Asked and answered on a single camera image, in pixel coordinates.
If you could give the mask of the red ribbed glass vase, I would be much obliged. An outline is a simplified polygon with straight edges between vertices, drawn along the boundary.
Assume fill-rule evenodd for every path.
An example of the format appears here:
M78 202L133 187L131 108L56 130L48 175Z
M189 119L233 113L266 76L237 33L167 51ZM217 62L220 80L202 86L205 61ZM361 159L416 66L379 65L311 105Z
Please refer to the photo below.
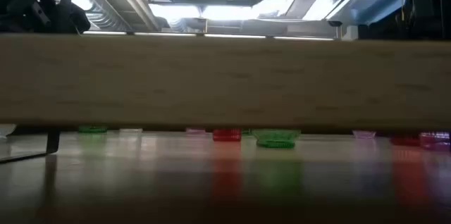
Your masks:
M418 137L412 136L398 136L391 137L390 143L396 146L404 146L404 147L420 147L421 141Z
M241 139L242 139L241 129L213 130L213 141L215 142L240 142Z

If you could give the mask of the green faceted glass vase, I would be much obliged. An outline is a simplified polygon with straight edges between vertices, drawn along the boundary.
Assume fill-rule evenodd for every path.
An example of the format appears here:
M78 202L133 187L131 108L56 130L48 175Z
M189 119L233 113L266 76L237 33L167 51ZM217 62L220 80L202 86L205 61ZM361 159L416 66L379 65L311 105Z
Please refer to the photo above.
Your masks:
M272 149L292 149L295 140L301 135L300 130L255 129L252 135L257 139L258 147Z

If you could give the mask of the green ribbed round glass vase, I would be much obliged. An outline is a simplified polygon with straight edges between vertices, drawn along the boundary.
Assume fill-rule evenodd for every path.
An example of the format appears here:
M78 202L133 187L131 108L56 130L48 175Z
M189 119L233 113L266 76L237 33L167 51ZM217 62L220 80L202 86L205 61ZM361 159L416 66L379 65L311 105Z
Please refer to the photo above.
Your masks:
M107 131L108 128L104 126L83 125L78 128L78 132L88 134L106 133Z

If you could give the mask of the pink diamond-cut glass vase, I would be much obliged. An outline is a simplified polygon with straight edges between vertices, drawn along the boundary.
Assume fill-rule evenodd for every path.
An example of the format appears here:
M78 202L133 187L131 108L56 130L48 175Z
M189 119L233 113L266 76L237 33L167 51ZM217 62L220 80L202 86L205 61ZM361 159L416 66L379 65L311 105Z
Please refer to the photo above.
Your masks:
M374 131L353 130L352 134L356 139L374 139L376 136Z

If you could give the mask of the pink ribbed bottle vase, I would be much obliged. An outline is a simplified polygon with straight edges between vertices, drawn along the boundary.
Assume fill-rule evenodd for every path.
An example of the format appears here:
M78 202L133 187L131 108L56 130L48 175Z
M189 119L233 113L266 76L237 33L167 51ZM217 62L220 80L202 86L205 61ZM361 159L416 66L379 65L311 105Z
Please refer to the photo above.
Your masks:
M422 132L419 135L423 149L431 151L451 151L451 136L449 132Z

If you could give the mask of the light wooden shelf board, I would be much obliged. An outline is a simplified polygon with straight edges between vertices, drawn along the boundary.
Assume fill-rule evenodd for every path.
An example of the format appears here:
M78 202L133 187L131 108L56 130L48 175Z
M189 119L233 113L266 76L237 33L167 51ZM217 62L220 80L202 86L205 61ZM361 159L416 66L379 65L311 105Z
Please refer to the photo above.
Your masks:
M0 123L451 130L451 42L0 35Z

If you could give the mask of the black metal shelf leg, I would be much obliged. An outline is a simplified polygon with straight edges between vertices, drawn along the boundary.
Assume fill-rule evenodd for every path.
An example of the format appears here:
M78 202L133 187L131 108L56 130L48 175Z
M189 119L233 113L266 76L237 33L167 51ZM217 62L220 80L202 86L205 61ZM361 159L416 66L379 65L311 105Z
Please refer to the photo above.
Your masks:
M58 130L50 131L47 134L47 144L46 144L45 151L36 152L33 154L28 154L28 155L0 158L0 164L12 163L12 162L16 162L16 161L24 161L24 160L33 159L33 158L41 158L41 157L48 156L50 154L55 154L59 148L60 135L61 135L61 132Z

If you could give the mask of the white ceiling light strip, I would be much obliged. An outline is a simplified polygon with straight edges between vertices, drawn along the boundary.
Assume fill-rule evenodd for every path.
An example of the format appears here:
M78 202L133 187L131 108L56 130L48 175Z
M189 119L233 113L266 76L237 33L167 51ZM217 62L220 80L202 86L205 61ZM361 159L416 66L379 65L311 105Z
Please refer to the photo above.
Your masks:
M229 34L204 34L204 37L211 38L238 38L238 39L265 39L263 35L229 35Z
M172 32L134 32L135 36L156 36L156 37L196 37L191 33L172 33Z
M116 31L85 31L83 35L127 35L127 32L116 32Z
M333 38L325 38L325 37L279 37L275 36L274 39L282 39L282 40L304 40L304 41L334 41Z

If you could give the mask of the small white box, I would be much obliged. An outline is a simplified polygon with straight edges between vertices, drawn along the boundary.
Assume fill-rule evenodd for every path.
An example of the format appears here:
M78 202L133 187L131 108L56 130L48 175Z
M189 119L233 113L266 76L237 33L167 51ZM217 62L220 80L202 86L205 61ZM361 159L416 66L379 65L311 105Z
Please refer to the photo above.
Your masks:
M345 34L342 34L341 40L353 41L359 39L359 26L358 25L348 25L346 27Z

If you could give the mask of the black aluminium table frame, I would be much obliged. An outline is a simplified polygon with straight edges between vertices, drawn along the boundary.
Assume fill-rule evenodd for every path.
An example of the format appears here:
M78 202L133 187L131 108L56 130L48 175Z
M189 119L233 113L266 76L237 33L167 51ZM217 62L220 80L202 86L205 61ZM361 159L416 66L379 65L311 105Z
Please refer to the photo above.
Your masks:
M13 131L13 135L31 135L31 134L45 134L52 127L18 125ZM78 127L60 127L61 132L76 132ZM184 127L145 127L144 132L184 132ZM351 129L301 129L302 134L310 135L351 135ZM387 137L404 137L405 135L419 135L422 132L432 132L432 130L377 130L378 136Z

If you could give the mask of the silver angled duct hood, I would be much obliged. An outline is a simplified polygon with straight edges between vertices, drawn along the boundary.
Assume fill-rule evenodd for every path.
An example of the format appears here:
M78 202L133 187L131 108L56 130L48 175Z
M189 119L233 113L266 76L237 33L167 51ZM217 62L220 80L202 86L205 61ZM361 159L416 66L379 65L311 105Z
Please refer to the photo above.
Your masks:
M291 0L284 16L300 21L368 25L401 7L401 0Z

